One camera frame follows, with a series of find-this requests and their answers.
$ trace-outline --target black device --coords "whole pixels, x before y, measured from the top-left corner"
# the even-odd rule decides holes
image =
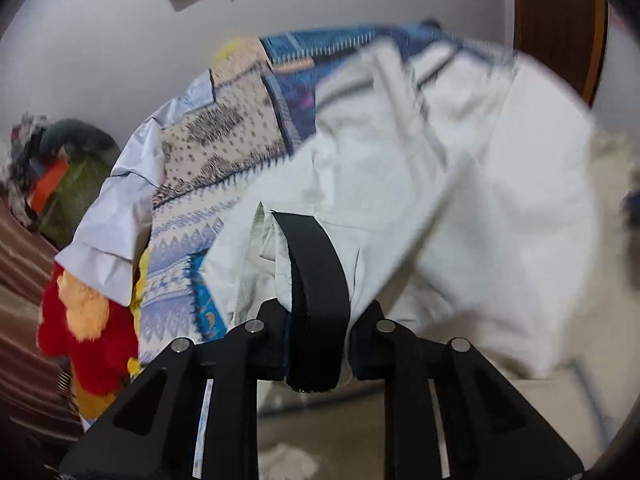
[[[222,339],[174,340],[71,449],[62,474],[191,479],[202,398],[213,380],[202,479],[256,480],[256,381],[335,387],[350,316],[340,261],[313,217],[274,218],[289,245],[292,312],[273,299]],[[348,359],[359,380],[385,381],[385,480],[442,478],[430,380],[453,479],[583,473],[571,448],[466,339],[418,338],[374,301],[351,330]]]

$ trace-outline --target yellow fabric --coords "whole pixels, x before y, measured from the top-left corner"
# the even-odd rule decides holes
[[[236,50],[244,45],[244,40],[238,39],[229,41],[224,47],[222,47],[213,58],[213,64],[216,65],[221,61],[224,61],[227,57],[231,56]]]
[[[73,371],[73,381],[71,391],[74,394],[78,412],[85,420],[94,420],[101,416],[110,404],[116,399],[117,392],[112,392],[105,396],[96,396],[82,389],[76,372]]]
[[[133,314],[133,329],[136,331],[136,337],[140,339],[140,303],[145,295],[146,274],[149,272],[149,248],[146,248],[140,256],[138,268],[140,269],[140,277],[133,288],[133,298],[129,309]]]
[[[66,270],[58,278],[58,297],[66,306],[66,323],[76,339],[98,339],[109,319],[107,298]]]
[[[127,371],[129,372],[129,376],[131,377],[131,379],[135,379],[142,372],[140,361],[138,361],[135,357],[130,357],[129,361],[127,361]]]
[[[138,269],[140,270],[140,277],[138,278],[135,287],[133,288],[133,298],[129,309],[133,314],[133,330],[136,332],[136,337],[140,339],[140,303],[145,295],[146,274],[149,271],[149,248],[147,247],[142,256],[140,256],[140,262],[138,263]],[[140,362],[131,357],[127,362],[127,370],[130,377],[133,379],[140,374],[142,368]]]

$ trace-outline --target blue patterned fabric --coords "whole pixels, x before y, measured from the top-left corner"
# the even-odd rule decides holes
[[[402,60],[406,61],[420,54],[434,41],[447,41],[464,48],[462,40],[439,30],[422,25],[399,25],[388,27],[356,27],[339,29],[319,29],[288,32],[280,36],[263,38],[262,44],[272,62],[295,60],[300,57],[333,57],[317,63],[314,67],[298,72],[269,73],[262,77],[269,89],[277,113],[280,127],[295,150],[302,142],[316,132],[316,87],[318,83],[338,68],[350,54],[355,44],[366,44],[374,38],[391,38]],[[485,62],[490,57],[472,48],[466,51]]]
[[[217,211],[220,208],[213,207],[207,209]],[[202,232],[200,232],[199,229],[196,229],[194,234],[191,236],[185,234],[180,240],[174,236],[168,244],[162,240],[158,245],[151,249],[149,257],[149,273],[151,274],[153,272],[166,269],[180,258],[190,256],[190,254],[206,251],[211,247],[213,240],[216,239],[216,235],[222,230],[222,225],[222,220],[212,215],[211,219],[205,220]],[[164,224],[161,229],[162,231],[165,231],[168,227]]]
[[[198,330],[200,330],[204,341],[212,341],[224,337],[226,324],[200,275],[200,266],[206,254],[207,251],[203,251],[191,257],[191,285],[193,287]]]
[[[144,300],[146,307],[141,314],[139,354],[140,362],[146,364],[158,355],[161,349],[149,348],[142,343],[153,338],[172,341],[179,336],[199,338],[192,329],[191,312],[191,260],[185,255],[161,269],[152,269],[146,276]]]

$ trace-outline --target clothing pile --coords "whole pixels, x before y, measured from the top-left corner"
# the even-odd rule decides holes
[[[290,309],[273,213],[310,215],[340,259],[351,324],[377,298],[416,333],[464,335],[548,376],[597,242],[592,130],[531,58],[428,25],[244,38],[133,133],[56,261],[102,313],[131,307],[145,365],[264,300]],[[53,316],[70,327],[63,283]]]
[[[63,248],[119,153],[114,140],[90,124],[49,124],[45,116],[24,114],[12,129],[0,192],[23,226]]]

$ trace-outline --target white garment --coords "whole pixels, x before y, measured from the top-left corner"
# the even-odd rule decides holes
[[[596,219],[586,108],[526,56],[489,67],[436,44],[404,67],[363,49],[318,87],[317,133],[261,175],[201,267],[231,325],[276,296],[290,308],[287,243],[272,211],[313,215],[340,258],[351,325],[376,297],[416,333],[463,333],[534,376],[588,274]]]
[[[110,300],[131,302],[134,265],[151,231],[153,193],[164,180],[158,132],[212,101],[207,70],[183,97],[167,101],[140,124],[82,217],[73,241],[56,255],[61,266]]]
[[[308,480],[319,468],[309,453],[287,444],[258,453],[259,480]]]

